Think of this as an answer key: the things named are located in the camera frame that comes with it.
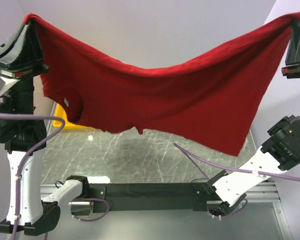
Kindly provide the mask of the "yellow plastic tray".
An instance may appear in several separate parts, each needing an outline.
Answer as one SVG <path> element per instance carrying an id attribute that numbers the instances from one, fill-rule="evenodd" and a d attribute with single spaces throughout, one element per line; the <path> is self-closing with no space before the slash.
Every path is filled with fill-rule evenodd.
<path id="1" fill-rule="evenodd" d="M 55 106 L 54 106 L 54 109 L 53 109 L 53 116 L 61 118 L 65 121 L 65 125 L 64 125 L 64 128 L 63 128 L 64 130 L 92 129 L 92 127 L 77 125 L 77 124 L 69 122 L 68 119 L 67 119 L 66 111 L 58 103 L 55 103 Z"/>

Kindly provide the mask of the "red t shirt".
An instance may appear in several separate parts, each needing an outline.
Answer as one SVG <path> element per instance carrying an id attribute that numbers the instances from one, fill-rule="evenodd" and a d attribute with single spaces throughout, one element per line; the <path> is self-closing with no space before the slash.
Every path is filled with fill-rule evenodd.
<path id="1" fill-rule="evenodd" d="M 271 22 L 182 64 L 145 69 L 123 63 L 36 14 L 49 71 L 43 93 L 69 122 L 113 134 L 136 128 L 182 136 L 237 156 L 300 12 Z"/>

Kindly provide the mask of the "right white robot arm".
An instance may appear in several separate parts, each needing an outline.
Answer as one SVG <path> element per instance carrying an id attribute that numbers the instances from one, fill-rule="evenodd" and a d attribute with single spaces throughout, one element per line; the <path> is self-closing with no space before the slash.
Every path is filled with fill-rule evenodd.
<path id="1" fill-rule="evenodd" d="M 300 79 L 300 20 L 291 26 L 282 75 L 288 79 Z M 220 201 L 220 209 L 228 214 L 245 197 L 246 192 L 270 177 L 300 182 L 300 177 L 285 173 L 300 165 L 300 116 L 285 116 L 268 130 L 269 139 L 254 156 L 238 170 L 227 174 L 225 170 L 203 183 L 205 201 Z"/>

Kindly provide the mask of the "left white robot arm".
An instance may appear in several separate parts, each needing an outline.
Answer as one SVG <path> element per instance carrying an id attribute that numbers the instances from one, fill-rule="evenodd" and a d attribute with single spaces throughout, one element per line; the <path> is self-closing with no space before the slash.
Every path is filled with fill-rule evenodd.
<path id="1" fill-rule="evenodd" d="M 61 208 L 90 195 L 85 176 L 70 176 L 51 195 L 41 198 L 39 176 L 46 143 L 46 116 L 35 115 L 34 78 L 46 74 L 37 25 L 29 21 L 0 45 L 0 144 L 10 167 L 10 203 L 0 233 L 15 239 L 47 235 L 54 230 Z"/>

